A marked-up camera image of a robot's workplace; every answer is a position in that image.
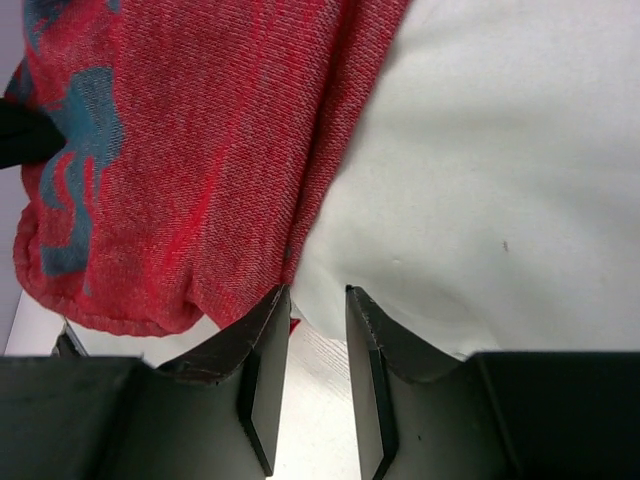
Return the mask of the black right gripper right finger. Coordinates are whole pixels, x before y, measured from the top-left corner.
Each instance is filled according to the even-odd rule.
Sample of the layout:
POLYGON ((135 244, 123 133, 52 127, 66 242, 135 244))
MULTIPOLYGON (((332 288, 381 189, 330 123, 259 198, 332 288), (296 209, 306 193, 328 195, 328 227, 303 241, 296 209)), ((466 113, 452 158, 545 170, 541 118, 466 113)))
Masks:
POLYGON ((359 287, 346 331, 365 479, 635 479, 635 352, 479 352, 458 360, 359 287))

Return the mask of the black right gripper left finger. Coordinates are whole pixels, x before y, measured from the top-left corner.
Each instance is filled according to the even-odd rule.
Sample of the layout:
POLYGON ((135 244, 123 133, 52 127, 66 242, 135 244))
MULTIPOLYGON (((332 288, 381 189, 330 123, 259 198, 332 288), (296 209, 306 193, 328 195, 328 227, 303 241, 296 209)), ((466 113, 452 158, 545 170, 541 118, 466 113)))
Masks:
POLYGON ((5 479, 265 479, 273 474, 289 290, 158 367, 58 354, 1 361, 5 479))

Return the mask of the red printed pillowcase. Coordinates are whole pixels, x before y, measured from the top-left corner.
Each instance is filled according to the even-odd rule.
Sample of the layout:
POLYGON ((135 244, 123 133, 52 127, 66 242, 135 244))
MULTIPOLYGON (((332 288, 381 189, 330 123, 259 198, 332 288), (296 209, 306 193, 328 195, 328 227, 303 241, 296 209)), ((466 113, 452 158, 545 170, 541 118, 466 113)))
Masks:
POLYGON ((227 327, 293 280, 404 1, 27 1, 7 89, 65 137, 14 265, 115 335, 227 327))

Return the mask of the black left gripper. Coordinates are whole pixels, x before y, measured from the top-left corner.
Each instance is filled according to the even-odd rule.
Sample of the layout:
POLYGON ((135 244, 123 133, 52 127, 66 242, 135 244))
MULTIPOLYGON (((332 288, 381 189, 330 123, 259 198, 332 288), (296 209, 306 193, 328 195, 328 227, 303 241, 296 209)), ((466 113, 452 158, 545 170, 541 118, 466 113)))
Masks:
POLYGON ((66 139, 45 114, 1 99, 1 169, 51 159, 66 139))

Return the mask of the white pillow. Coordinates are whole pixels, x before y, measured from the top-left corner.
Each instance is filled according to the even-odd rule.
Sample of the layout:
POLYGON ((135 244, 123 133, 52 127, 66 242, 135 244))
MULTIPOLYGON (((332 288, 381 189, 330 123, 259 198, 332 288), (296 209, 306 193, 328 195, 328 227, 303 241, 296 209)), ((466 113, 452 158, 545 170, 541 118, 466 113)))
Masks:
POLYGON ((456 357, 639 346, 639 5, 414 1, 307 238, 294 310, 345 289, 456 357))

